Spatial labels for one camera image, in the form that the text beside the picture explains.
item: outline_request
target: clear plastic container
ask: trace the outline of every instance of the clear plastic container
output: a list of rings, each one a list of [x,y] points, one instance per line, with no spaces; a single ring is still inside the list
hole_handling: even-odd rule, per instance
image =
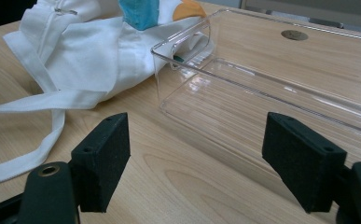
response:
[[[200,33],[208,40],[192,54],[165,56]],[[152,53],[161,111],[240,159],[235,166],[265,187],[280,182],[261,157],[270,111],[342,147],[347,166],[361,161],[361,35],[221,9]]]

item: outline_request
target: fabric strap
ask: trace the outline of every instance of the fabric strap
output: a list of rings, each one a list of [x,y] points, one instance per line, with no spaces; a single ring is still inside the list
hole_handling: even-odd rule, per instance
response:
[[[106,95],[106,92],[103,91],[56,90],[46,67],[41,63],[35,50],[22,32],[11,33],[5,37],[5,40],[44,93],[0,105],[0,113],[51,110],[52,131],[34,151],[11,161],[0,163],[0,182],[24,174],[46,160],[50,150],[61,135],[65,109],[94,108],[97,102]]]

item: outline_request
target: white cloth bag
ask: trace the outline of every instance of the white cloth bag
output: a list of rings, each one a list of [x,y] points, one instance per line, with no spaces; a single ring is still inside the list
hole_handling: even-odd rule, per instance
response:
[[[102,16],[110,19],[98,19]],[[0,163],[0,182],[46,160],[62,132],[66,109],[94,108],[153,75],[150,49],[199,19],[137,31],[122,20],[114,0],[39,0],[26,10],[20,30],[4,39],[44,93],[0,105],[0,113],[50,110],[52,131],[36,150]],[[203,35],[195,38],[189,43],[204,41]]]

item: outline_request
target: orange object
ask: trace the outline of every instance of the orange object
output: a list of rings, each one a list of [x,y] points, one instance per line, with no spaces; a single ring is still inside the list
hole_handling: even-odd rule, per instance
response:
[[[193,0],[182,0],[182,2],[174,10],[174,21],[180,21],[188,17],[206,17],[206,12],[199,3]]]

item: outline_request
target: wooden tabletop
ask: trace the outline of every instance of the wooden tabletop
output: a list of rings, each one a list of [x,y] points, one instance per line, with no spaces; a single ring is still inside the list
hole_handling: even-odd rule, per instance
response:
[[[203,4],[211,13],[217,6]],[[18,22],[0,27],[0,104],[40,93],[3,41]],[[67,111],[62,135],[47,162],[70,152],[104,118],[128,112],[131,158],[105,214],[80,214],[82,223],[333,223],[308,215],[294,200],[262,187],[218,160],[220,151],[159,111],[153,77],[91,110]],[[50,132],[49,112],[0,114],[0,162],[25,154]],[[27,175],[0,183],[0,202],[23,192]]]

